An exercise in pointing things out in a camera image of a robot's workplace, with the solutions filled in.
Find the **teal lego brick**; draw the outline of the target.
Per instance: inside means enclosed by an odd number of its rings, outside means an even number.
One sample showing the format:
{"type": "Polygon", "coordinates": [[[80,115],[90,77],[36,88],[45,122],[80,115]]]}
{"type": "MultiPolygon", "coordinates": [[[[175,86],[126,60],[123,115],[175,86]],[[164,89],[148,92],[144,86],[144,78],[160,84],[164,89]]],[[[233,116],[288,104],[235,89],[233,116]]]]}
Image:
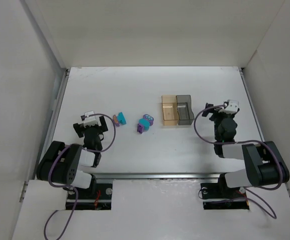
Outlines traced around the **teal lego brick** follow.
{"type": "Polygon", "coordinates": [[[124,117],[122,112],[118,113],[117,120],[118,120],[120,125],[125,125],[126,124],[126,119],[125,119],[125,117],[124,117]]]}

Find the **purple small lego brick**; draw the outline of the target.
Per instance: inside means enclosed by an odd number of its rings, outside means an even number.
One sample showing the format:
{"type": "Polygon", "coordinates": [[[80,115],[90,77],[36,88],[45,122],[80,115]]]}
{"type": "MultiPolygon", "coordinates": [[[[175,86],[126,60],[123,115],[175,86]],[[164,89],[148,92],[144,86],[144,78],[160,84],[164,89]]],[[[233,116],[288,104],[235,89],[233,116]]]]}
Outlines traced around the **purple small lego brick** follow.
{"type": "Polygon", "coordinates": [[[137,124],[137,132],[142,134],[144,132],[144,126],[142,124],[137,124]]]}

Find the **teal round lego piece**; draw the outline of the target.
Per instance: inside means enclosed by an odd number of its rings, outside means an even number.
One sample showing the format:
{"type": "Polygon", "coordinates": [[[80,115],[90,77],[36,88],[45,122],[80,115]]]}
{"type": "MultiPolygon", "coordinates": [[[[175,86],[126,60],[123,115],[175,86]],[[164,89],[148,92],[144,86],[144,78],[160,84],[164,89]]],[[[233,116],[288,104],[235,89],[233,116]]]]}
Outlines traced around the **teal round lego piece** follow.
{"type": "Polygon", "coordinates": [[[150,128],[150,122],[144,118],[139,119],[138,125],[143,127],[143,131],[147,131],[150,128]]]}

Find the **purple flower lego tile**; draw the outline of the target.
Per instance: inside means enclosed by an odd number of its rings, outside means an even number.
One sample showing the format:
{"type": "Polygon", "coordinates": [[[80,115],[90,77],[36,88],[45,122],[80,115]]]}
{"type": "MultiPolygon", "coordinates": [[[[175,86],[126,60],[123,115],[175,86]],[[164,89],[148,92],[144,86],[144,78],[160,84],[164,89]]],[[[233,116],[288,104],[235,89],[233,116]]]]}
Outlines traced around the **purple flower lego tile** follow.
{"type": "Polygon", "coordinates": [[[154,123],[154,118],[151,115],[144,114],[143,119],[147,120],[149,122],[150,126],[152,126],[154,123]]]}

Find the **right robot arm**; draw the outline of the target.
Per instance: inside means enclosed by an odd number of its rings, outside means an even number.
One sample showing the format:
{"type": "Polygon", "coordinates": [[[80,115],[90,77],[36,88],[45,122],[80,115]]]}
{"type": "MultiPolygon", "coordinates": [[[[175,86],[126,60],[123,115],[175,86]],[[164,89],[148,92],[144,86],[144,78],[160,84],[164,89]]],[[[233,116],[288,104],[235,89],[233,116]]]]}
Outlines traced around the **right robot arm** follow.
{"type": "Polygon", "coordinates": [[[214,125],[212,142],[215,154],[224,159],[244,162],[244,169],[222,173],[218,178],[218,188],[226,194],[241,187],[257,187],[269,190],[279,188],[290,179],[289,170],[273,141],[235,141],[239,112],[238,102],[227,100],[222,105],[207,103],[199,115],[208,117],[214,125]]]}

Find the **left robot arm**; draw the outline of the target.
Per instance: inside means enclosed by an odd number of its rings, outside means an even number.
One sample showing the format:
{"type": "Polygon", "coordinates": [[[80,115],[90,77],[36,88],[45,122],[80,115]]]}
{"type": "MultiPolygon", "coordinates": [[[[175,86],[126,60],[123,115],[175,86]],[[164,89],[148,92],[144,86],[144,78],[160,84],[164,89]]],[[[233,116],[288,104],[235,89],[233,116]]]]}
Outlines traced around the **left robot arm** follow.
{"type": "Polygon", "coordinates": [[[65,145],[61,141],[53,141],[40,161],[36,177],[41,181],[50,181],[64,188],[76,187],[87,191],[95,191],[96,178],[81,167],[96,168],[104,151],[102,140],[108,131],[105,116],[93,111],[81,117],[82,123],[73,124],[83,144],[65,145]]]}

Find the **grey transparent container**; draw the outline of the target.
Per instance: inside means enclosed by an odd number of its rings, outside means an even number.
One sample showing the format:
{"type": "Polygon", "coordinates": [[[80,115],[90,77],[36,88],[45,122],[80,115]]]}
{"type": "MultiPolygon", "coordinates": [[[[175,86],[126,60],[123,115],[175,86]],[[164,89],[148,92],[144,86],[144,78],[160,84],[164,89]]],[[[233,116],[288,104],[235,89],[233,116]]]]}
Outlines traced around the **grey transparent container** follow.
{"type": "Polygon", "coordinates": [[[192,111],[191,95],[177,95],[177,112],[180,126],[189,126],[193,123],[195,115],[192,111]]]}

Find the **orange transparent container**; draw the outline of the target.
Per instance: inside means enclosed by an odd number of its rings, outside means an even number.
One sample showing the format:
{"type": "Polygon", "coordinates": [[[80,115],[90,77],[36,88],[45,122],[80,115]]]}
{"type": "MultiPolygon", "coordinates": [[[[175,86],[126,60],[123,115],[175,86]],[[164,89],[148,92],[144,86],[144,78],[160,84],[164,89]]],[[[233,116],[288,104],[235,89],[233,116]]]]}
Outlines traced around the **orange transparent container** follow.
{"type": "Polygon", "coordinates": [[[176,126],[179,122],[176,95],[162,95],[162,113],[164,126],[176,126]]]}

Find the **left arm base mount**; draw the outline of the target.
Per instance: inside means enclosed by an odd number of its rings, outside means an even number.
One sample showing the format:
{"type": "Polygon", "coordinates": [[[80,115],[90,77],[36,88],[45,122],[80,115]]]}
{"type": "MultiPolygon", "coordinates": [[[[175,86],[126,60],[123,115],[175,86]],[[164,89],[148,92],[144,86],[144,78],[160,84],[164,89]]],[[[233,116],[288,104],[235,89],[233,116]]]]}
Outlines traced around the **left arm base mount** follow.
{"type": "Polygon", "coordinates": [[[92,190],[78,188],[75,210],[107,211],[112,208],[113,183],[96,183],[92,190]]]}

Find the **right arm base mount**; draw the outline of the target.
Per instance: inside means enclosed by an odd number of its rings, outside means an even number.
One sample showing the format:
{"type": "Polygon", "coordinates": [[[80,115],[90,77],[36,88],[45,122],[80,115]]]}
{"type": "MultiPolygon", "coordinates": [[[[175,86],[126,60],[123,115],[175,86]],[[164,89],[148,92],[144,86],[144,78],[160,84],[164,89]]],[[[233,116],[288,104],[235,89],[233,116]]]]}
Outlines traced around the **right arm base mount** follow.
{"type": "Polygon", "coordinates": [[[200,184],[198,196],[204,210],[249,210],[244,189],[221,187],[219,183],[200,184]]]}

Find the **aluminium rail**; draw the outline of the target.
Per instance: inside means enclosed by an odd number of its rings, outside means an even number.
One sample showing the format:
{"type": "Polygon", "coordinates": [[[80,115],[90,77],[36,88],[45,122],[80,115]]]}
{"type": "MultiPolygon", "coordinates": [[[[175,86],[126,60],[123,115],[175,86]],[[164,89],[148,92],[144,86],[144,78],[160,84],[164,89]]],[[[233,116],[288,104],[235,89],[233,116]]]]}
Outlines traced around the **aluminium rail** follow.
{"type": "Polygon", "coordinates": [[[108,180],[166,180],[166,179],[217,179],[219,173],[95,173],[97,179],[108,180]]]}

